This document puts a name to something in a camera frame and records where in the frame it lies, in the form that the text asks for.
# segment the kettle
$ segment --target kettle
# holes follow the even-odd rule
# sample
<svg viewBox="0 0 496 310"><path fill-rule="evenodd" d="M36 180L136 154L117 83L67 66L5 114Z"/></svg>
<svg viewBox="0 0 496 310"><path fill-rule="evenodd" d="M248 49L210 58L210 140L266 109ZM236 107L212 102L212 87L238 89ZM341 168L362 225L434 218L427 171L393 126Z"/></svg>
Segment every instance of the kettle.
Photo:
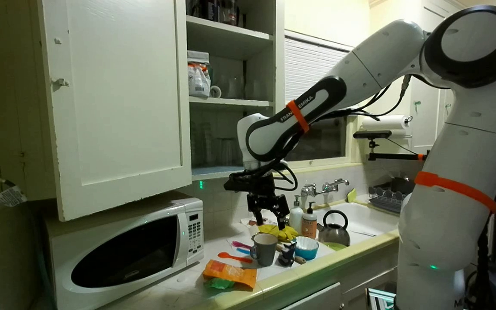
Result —
<svg viewBox="0 0 496 310"><path fill-rule="evenodd" d="M340 225L328 225L328 218L331 214L340 214L345 219L345 226ZM348 218L345 213L341 211L329 211L324 218L322 218L322 226L319 225L319 242L322 244L329 244L329 245L343 245L343 247L350 247L350 233L348 230Z"/></svg>

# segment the cabinet shelf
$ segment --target cabinet shelf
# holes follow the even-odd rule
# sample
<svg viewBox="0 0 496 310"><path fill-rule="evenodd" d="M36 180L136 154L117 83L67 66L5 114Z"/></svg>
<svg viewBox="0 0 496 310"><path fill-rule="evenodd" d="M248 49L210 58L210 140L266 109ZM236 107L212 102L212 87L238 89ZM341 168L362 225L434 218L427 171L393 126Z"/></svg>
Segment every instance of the cabinet shelf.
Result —
<svg viewBox="0 0 496 310"><path fill-rule="evenodd" d="M188 16L188 39L191 51L204 51L210 56L247 61L272 42L271 35L214 23Z"/></svg>
<svg viewBox="0 0 496 310"><path fill-rule="evenodd" d="M216 166L216 168L195 168L193 169L193 182L202 180L222 180L229 178L233 173L241 173L241 166Z"/></svg>
<svg viewBox="0 0 496 310"><path fill-rule="evenodd" d="M240 99L200 99L190 97L191 106L219 106L219 107L271 107L266 101L240 101Z"/></svg>

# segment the microwave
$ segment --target microwave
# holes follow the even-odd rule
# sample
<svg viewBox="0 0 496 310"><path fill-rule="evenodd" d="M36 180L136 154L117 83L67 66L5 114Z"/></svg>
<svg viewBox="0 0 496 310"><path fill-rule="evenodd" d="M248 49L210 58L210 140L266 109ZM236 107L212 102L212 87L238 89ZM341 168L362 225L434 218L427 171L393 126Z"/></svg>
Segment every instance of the microwave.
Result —
<svg viewBox="0 0 496 310"><path fill-rule="evenodd" d="M98 309L200 262L202 207L173 192L71 223L43 214L57 309Z"/></svg>

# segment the snack bag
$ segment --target snack bag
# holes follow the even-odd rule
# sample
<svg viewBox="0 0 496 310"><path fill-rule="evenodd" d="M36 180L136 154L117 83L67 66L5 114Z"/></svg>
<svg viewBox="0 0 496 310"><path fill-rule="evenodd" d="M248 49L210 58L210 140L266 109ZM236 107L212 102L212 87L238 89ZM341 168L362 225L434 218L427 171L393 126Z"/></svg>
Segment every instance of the snack bag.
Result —
<svg viewBox="0 0 496 310"><path fill-rule="evenodd" d="M257 280L257 269L241 269L217 261L210 261L204 271L204 276L209 280L224 280L240 283L253 290Z"/></svg>

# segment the countertop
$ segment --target countertop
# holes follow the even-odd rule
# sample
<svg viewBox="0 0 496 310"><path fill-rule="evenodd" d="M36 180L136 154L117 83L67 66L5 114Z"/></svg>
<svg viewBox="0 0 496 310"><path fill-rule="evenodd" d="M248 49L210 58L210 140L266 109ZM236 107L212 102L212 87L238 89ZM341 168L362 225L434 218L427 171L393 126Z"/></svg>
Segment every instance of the countertop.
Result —
<svg viewBox="0 0 496 310"><path fill-rule="evenodd" d="M129 295L119 302L114 302L107 306L105 310L231 309L231 307L241 306L243 302L250 299L259 299L272 290L279 290L283 285L305 278L319 269L326 269L336 264L346 264L357 259L360 254L371 252L377 247L391 245L398 240L398 231L395 230L391 233L386 233L383 237L348 247L340 252L334 252L328 249L326 245L321 245L317 259L303 266L295 264L293 268L281 268L281 266L259 268L257 287L253 292L243 287L235 287L228 292L209 290L207 281L202 276L207 262L221 261L229 266L240 266L240 262L236 261L219 259L217 254L229 252L229 254L241 256L233 247L233 242L243 242L247 245L252 245L250 242L252 233L253 231L250 231L247 226L235 226L229 237L207 240L202 262L154 287L148 287L135 295Z"/></svg>

